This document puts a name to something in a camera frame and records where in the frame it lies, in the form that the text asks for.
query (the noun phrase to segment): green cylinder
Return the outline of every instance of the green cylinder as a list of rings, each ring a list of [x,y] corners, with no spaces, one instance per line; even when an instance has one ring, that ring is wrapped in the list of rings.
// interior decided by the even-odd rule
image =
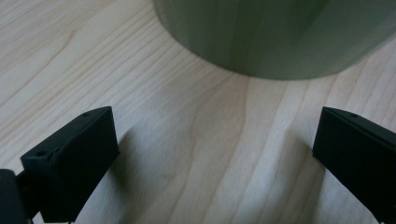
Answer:
[[[396,34],[396,0],[153,0],[184,47],[254,77],[338,73]]]

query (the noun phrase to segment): black plastic part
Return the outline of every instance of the black plastic part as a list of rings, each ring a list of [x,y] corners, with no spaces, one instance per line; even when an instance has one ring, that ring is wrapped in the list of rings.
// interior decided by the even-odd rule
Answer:
[[[119,154],[111,107],[80,115],[24,154],[44,221],[74,222]]]
[[[25,171],[18,174],[17,181],[20,187],[25,213],[29,218],[33,218],[43,204],[43,197],[35,191],[32,180]]]
[[[10,170],[0,170],[0,223],[26,224],[26,216],[17,178]]]
[[[396,134],[343,110],[323,107],[313,155],[378,222],[396,222]]]

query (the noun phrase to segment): screw hole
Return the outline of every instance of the screw hole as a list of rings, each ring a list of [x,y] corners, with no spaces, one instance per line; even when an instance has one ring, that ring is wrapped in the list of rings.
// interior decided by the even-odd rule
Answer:
[[[46,152],[45,151],[39,151],[36,153],[37,156],[45,156]]]

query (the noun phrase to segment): table surface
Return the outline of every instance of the table surface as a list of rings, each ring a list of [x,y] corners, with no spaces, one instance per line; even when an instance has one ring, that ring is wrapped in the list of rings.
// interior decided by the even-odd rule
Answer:
[[[396,131],[396,41],[278,81],[191,54],[149,0],[1,1],[0,17],[1,167],[113,106],[121,154],[77,223],[376,223],[311,147],[324,105]]]

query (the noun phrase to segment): cylindrical container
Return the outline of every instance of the cylindrical container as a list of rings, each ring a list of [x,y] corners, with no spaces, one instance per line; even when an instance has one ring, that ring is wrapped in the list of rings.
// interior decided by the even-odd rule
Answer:
[[[153,0],[184,47],[254,77],[340,72],[396,34],[396,0]]]

